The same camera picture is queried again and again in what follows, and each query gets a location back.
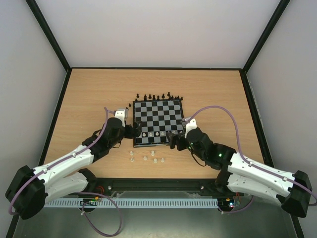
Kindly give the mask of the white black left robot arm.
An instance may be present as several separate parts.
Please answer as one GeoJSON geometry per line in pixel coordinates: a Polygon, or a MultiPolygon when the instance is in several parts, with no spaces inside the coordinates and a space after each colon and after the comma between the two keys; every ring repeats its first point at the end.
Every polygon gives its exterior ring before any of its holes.
{"type": "Polygon", "coordinates": [[[106,124],[85,139],[70,153],[35,167],[19,168],[5,197],[23,220],[35,216],[46,203],[65,195],[91,191],[96,183],[92,172],[84,167],[106,156],[124,138],[141,134],[141,123],[126,124],[119,118],[109,118],[106,124]]]}

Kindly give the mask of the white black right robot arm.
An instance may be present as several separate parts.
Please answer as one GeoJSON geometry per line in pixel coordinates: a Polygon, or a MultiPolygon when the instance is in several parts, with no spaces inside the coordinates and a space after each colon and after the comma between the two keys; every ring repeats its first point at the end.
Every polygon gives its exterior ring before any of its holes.
{"type": "Polygon", "coordinates": [[[187,149],[194,159],[219,171],[215,181],[219,193],[249,194],[269,200],[293,216],[306,217],[312,185],[305,172],[286,172],[241,156],[231,147],[213,143],[199,128],[166,135],[171,149],[187,149]]]}

